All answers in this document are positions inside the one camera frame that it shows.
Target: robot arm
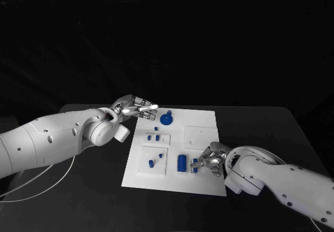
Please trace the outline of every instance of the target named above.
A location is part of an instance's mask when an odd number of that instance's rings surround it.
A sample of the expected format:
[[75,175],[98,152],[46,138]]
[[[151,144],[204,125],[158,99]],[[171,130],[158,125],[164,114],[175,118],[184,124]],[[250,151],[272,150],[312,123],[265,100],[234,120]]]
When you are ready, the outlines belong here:
[[62,162],[113,137],[122,142],[129,131],[119,123],[131,116],[154,120],[155,109],[158,105],[126,95],[109,108],[40,117],[0,134],[0,178]]
[[334,228],[332,179],[302,167],[285,164],[276,155],[255,146],[242,146],[226,152],[223,146],[213,142],[206,151],[201,155],[206,158],[201,162],[198,158],[191,167],[207,166],[217,176],[213,164],[224,163],[224,185],[236,194],[244,191],[256,196],[263,186],[267,186],[286,207]]

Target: table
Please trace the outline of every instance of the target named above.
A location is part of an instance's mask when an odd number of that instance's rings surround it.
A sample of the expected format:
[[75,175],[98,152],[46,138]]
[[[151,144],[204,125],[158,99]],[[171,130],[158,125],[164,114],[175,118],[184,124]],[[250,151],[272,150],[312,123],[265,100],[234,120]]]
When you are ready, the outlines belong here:
[[[109,107],[105,104],[69,104],[60,112]],[[220,142],[230,147],[259,146],[286,163],[328,175],[298,123],[285,108],[223,106],[161,106],[211,110]],[[308,217],[283,206],[265,187],[259,196],[229,188],[227,197],[121,187],[136,118],[124,122],[131,134],[88,148],[75,158],[62,182],[39,197],[5,203],[0,212],[0,231],[16,232],[175,232],[175,231],[311,231]],[[28,197],[56,183],[72,159],[56,164],[4,200]],[[46,168],[23,171],[14,186]],[[319,225],[322,231],[332,231]]]

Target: cable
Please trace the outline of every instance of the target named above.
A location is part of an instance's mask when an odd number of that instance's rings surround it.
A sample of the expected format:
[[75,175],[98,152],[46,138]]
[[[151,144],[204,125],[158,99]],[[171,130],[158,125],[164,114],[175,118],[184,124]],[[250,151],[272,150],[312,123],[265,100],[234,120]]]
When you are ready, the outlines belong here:
[[[276,158],[276,160],[279,161],[280,164],[286,164],[285,161],[283,161],[275,154],[272,154],[272,156]],[[309,218],[309,219],[311,219],[311,222],[314,223],[314,225],[315,225],[318,231],[322,232],[321,229],[318,228],[315,222],[314,222],[314,219],[312,219],[312,218]]]
[[7,195],[8,193],[11,193],[13,191],[16,191],[17,189],[20,189],[24,185],[27,185],[33,180],[36,180],[43,174],[44,174],[44,172],[50,169],[50,167],[52,167],[53,165],[50,165],[46,169],[44,169],[44,171],[33,178],[33,179],[30,179],[23,185],[20,185],[17,188],[14,188],[13,190],[10,190],[8,192],[5,192],[4,194],[1,194],[0,195],[0,197],[3,197],[4,195]]
[[[69,168],[67,168],[67,171],[66,171],[64,175],[62,176],[60,180],[56,182],[56,184],[62,181],[62,179],[63,179],[64,176],[67,175],[67,172],[69,172],[69,170],[70,170],[70,168],[72,168],[73,161],[75,161],[75,156],[73,156],[73,160],[72,160],[70,166],[69,166]],[[20,200],[14,200],[14,201],[0,201],[0,203],[1,203],[1,202],[4,202],[4,203],[7,203],[7,202],[20,202],[20,201],[24,201],[24,200],[27,200],[27,199],[30,199],[30,198],[33,198],[33,197],[37,197],[40,194],[43,194],[46,191],[49,191],[49,190],[56,186],[56,184],[54,184],[47,190],[44,190],[43,192],[40,192],[39,194],[36,194],[34,196],[31,196],[31,197],[28,197],[28,198],[24,198],[24,199],[20,199]]]

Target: robotic hand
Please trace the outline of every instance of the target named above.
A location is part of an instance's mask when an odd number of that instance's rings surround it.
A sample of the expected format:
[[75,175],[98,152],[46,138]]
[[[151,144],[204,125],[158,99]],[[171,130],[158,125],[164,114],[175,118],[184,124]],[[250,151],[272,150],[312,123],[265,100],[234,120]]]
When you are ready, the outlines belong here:
[[256,196],[266,186],[286,207],[334,228],[334,179],[286,164],[259,147],[230,149],[211,142],[190,167],[204,166],[214,176],[220,176],[223,164],[227,172],[224,185],[236,194],[244,191]]
[[69,159],[115,137],[124,142],[129,130],[119,124],[131,116],[155,120],[158,105],[126,95],[109,108],[43,116],[0,134],[0,178]]

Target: black background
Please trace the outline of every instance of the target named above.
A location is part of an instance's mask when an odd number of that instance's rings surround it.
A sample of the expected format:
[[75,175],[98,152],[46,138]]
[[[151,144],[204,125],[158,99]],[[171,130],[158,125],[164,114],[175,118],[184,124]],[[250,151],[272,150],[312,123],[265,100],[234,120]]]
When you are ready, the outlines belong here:
[[331,1],[0,3],[0,113],[20,125],[126,94],[282,106],[334,176]]

